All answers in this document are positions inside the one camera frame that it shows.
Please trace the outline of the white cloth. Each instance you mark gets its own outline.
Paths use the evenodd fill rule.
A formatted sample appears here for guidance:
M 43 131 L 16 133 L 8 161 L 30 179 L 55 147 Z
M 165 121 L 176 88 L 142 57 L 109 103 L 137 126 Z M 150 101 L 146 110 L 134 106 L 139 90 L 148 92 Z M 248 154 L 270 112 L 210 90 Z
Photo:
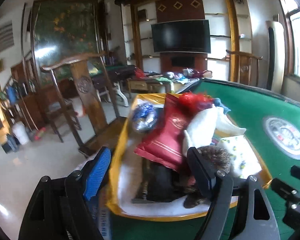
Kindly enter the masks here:
M 246 128 L 234 125 L 224 114 L 224 108 L 212 106 L 197 113 L 184 130 L 182 154 L 187 157 L 187 150 L 191 147 L 209 146 L 215 130 L 230 136 L 243 135 Z

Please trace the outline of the red fabric pouch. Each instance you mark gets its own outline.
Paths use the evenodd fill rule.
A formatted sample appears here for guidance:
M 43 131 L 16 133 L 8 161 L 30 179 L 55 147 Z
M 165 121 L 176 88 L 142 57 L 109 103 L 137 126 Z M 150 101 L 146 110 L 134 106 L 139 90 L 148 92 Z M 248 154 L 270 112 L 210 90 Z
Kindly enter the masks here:
M 192 115 L 179 104 L 179 98 L 166 94 L 163 113 L 155 127 L 135 148 L 134 153 L 150 161 L 180 171 L 185 165 L 183 156 L 184 130 Z

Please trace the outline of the blue white plastic bag bundle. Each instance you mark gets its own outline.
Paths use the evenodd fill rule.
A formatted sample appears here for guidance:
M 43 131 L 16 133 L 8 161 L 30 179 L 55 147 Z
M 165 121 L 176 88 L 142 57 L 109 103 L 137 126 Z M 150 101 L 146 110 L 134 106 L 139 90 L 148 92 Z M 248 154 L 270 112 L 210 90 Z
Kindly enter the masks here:
M 157 123 L 158 114 L 150 102 L 144 102 L 132 112 L 132 129 L 138 133 L 149 132 Z

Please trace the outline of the yellow cardboard box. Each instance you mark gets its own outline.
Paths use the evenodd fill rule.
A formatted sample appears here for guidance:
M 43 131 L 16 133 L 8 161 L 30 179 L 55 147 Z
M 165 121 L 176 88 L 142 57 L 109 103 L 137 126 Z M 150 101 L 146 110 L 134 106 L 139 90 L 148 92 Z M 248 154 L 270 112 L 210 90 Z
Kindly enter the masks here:
M 115 215 L 155 222 L 174 222 L 204 217 L 207 214 L 209 203 L 200 204 L 191 209 L 184 208 L 183 202 L 186 196 L 169 203 L 132 203 L 142 181 L 142 157 L 134 153 L 134 148 L 141 142 L 141 135 L 133 137 L 130 133 L 132 111 L 145 101 L 163 107 L 165 96 L 165 93 L 137 94 L 132 103 L 129 117 L 120 133 L 109 169 L 107 207 Z M 246 144 L 249 144 L 251 148 L 250 152 L 244 154 L 248 163 L 243 168 L 243 178 L 253 174 L 260 179 L 262 187 L 268 189 L 273 178 L 262 157 L 249 139 L 245 135 L 243 136 Z

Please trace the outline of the round mahjong table centre panel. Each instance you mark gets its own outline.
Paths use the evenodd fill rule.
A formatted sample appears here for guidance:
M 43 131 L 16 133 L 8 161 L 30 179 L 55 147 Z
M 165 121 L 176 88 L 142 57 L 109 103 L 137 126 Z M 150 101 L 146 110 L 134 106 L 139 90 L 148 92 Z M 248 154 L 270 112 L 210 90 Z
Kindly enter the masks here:
M 266 116 L 262 124 L 277 149 L 292 159 L 300 160 L 300 131 L 293 124 L 276 116 Z

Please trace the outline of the wooden chair near box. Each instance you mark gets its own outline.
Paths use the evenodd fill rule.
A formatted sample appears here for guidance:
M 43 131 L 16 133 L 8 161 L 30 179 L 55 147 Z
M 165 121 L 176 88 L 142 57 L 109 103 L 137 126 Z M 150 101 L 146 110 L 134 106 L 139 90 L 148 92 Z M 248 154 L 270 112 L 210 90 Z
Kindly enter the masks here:
M 49 66 L 41 66 L 42 72 L 47 72 L 51 75 L 52 84 L 56 90 L 62 113 L 64 114 L 71 132 L 77 141 L 79 152 L 86 157 L 98 152 L 98 150 L 100 150 L 103 146 L 109 148 L 111 151 L 115 150 L 121 129 L 125 122 L 124 117 L 122 117 L 119 113 L 115 92 L 102 59 L 103 56 L 104 52 L 99 54 L 82 53 L 64 58 Z M 97 59 L 101 64 L 103 78 L 106 82 L 106 88 L 108 89 L 110 101 L 115 113 L 115 119 L 110 123 L 107 122 L 101 100 L 97 96 L 96 88 L 89 75 L 88 61 L 90 59 Z M 79 114 L 84 114 L 89 118 L 94 131 L 94 135 L 86 142 L 82 141 L 77 130 L 78 125 L 74 124 L 72 117 L 66 109 L 66 103 L 57 81 L 56 70 L 66 65 L 70 66 L 72 79 L 77 91 L 75 106 L 80 107 Z

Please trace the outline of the low wooden coffee table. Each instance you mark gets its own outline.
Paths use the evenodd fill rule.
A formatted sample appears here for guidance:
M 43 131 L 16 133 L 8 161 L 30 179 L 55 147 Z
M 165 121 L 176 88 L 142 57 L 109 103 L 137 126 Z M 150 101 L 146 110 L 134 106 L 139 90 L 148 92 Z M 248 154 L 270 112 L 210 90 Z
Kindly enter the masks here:
M 132 93 L 181 93 L 187 90 L 189 87 L 197 83 L 200 79 L 185 79 L 184 81 L 178 81 L 176 79 L 168 79 L 166 77 L 144 77 L 141 79 L 130 78 L 127 79 L 127 87 L 129 96 L 132 97 Z

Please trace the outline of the wooden chair by window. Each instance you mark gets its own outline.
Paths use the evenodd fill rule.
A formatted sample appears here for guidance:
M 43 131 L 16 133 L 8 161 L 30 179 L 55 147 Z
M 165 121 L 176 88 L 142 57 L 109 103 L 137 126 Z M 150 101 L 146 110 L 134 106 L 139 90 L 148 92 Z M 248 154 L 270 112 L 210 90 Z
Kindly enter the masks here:
M 229 80 L 231 82 L 240 83 L 243 85 L 251 85 L 253 60 L 256 61 L 255 70 L 255 86 L 259 82 L 260 61 L 263 57 L 255 56 L 252 53 L 242 51 L 226 50 L 229 55 Z

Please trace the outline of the white floor air conditioner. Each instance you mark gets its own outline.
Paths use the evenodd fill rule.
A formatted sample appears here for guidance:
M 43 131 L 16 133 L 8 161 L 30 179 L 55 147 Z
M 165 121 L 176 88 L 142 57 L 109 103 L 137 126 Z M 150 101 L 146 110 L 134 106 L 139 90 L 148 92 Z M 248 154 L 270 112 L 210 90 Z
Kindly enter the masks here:
M 266 21 L 269 41 L 268 77 L 266 89 L 281 93 L 285 74 L 285 37 L 283 25 Z

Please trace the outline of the black flat television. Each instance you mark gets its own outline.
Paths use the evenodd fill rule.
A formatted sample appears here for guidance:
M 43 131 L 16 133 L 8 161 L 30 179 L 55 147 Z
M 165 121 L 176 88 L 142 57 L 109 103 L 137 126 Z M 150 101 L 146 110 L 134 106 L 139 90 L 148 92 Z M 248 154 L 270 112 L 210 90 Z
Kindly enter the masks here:
M 182 20 L 151 25 L 157 53 L 211 53 L 208 20 Z

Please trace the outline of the large floral painting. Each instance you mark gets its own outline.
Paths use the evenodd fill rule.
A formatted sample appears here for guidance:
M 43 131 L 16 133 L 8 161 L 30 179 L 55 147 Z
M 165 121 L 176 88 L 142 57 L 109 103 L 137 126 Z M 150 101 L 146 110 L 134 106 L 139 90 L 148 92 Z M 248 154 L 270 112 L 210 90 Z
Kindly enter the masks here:
M 51 84 L 41 70 L 66 57 L 98 53 L 98 0 L 38 0 L 31 16 L 34 59 L 40 86 Z

